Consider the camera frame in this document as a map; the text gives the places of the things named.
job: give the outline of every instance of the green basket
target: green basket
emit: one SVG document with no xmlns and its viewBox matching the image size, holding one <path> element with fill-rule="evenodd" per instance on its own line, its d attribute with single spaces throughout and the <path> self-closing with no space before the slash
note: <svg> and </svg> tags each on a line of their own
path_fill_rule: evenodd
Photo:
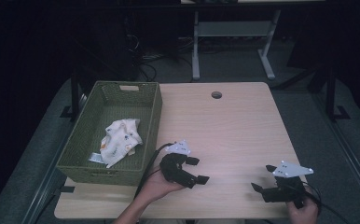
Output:
<svg viewBox="0 0 360 224">
<path fill-rule="evenodd" d="M 98 81 L 57 162 L 75 182 L 137 186 L 157 144 L 162 97 L 158 83 Z M 100 153 L 105 128 L 119 119 L 140 119 L 143 144 L 111 168 L 89 161 Z"/>
</svg>

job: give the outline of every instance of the human hand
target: human hand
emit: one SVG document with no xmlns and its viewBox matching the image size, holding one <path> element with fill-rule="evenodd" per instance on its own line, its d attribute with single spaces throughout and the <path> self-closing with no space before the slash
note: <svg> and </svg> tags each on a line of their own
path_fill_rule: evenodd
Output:
<svg viewBox="0 0 360 224">
<path fill-rule="evenodd" d="M 162 171 L 157 166 L 152 170 L 150 177 L 143 185 L 138 197 L 142 197 L 148 203 L 152 203 L 160 198 L 163 198 L 170 192 L 184 188 L 185 187 L 182 185 L 167 181 L 163 176 Z"/>
<path fill-rule="evenodd" d="M 303 200 L 303 207 L 297 209 L 293 202 L 286 203 L 288 215 L 292 224 L 316 224 L 319 209 L 317 204 L 309 197 Z"/>
</svg>

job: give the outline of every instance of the dark background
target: dark background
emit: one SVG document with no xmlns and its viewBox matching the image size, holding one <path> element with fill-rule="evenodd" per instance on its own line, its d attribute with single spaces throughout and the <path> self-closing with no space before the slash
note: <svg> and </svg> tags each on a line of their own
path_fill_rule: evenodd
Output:
<svg viewBox="0 0 360 224">
<path fill-rule="evenodd" d="M 80 6 L 79 1 L 66 4 Z M 133 80 L 138 75 L 138 58 L 128 52 L 125 32 L 174 57 L 175 39 L 192 36 L 190 12 L 154 10 L 129 17 L 128 12 L 80 13 L 62 6 L 61 1 L 0 0 L 0 192 L 50 101 L 72 73 L 78 74 L 85 92 L 96 79 Z M 264 13 L 247 15 L 258 19 Z M 204 17 L 213 20 L 217 14 Z M 238 11 L 228 19 L 243 17 Z M 285 36 L 297 40 L 289 66 L 307 69 L 316 63 L 328 64 L 360 107 L 360 1 L 344 1 L 339 7 L 285 9 L 275 38 Z"/>
</svg>

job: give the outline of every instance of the crumpled cloth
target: crumpled cloth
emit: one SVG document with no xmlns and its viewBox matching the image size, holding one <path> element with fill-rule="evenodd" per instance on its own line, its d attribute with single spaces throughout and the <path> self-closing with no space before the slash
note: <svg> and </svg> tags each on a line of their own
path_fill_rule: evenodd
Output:
<svg viewBox="0 0 360 224">
<path fill-rule="evenodd" d="M 137 132 L 139 119 L 121 119 L 108 126 L 106 136 L 102 139 L 101 155 L 106 168 L 122 160 L 127 154 L 135 153 L 134 147 L 142 145 L 143 141 Z"/>
</svg>

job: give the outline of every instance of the gray carpet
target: gray carpet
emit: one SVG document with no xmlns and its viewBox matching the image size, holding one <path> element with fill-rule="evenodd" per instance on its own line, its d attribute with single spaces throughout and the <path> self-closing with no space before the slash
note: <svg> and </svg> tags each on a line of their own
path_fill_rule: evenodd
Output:
<svg viewBox="0 0 360 224">
<path fill-rule="evenodd" d="M 274 42 L 269 59 L 277 77 L 267 80 L 256 54 L 261 43 L 246 41 L 241 48 L 223 44 L 215 53 L 201 54 L 199 82 L 263 81 L 275 86 L 302 71 L 285 66 L 293 44 Z M 161 59 L 150 63 L 157 69 L 157 82 L 189 82 L 192 74 L 187 61 L 190 62 L 191 55 L 186 53 L 182 57 L 184 60 Z M 148 67 L 145 67 L 145 71 L 153 75 L 153 70 Z M 143 81 L 144 77 L 140 76 L 139 80 Z M 325 204 L 351 223 L 360 223 L 360 185 L 344 156 L 341 144 L 333 134 L 332 124 L 327 121 L 320 107 L 325 93 L 309 94 L 306 91 L 309 80 L 309 77 L 305 78 L 284 91 L 273 91 L 274 100 L 300 163 L 315 171 L 313 175 L 307 176 L 309 183 L 321 191 Z M 351 119 L 338 120 L 335 125 L 340 128 L 360 161 L 360 110 L 349 90 L 340 82 L 337 86 L 336 103 L 344 106 Z M 112 221 L 60 220 L 53 215 L 58 196 L 51 195 L 61 186 L 65 176 L 56 170 L 52 174 L 48 173 L 48 170 L 73 127 L 70 119 L 60 118 L 63 108 L 71 104 L 70 99 L 70 82 L 67 81 L 53 99 L 0 196 L 0 224 L 35 223 L 38 214 L 41 216 L 36 223 L 103 224 Z M 42 186 L 44 179 L 49 180 L 46 187 Z M 289 223 L 287 219 L 274 219 L 271 222 Z M 267 222 L 249 220 L 247 223 Z M 323 209 L 318 223 L 343 222 Z"/>
</svg>

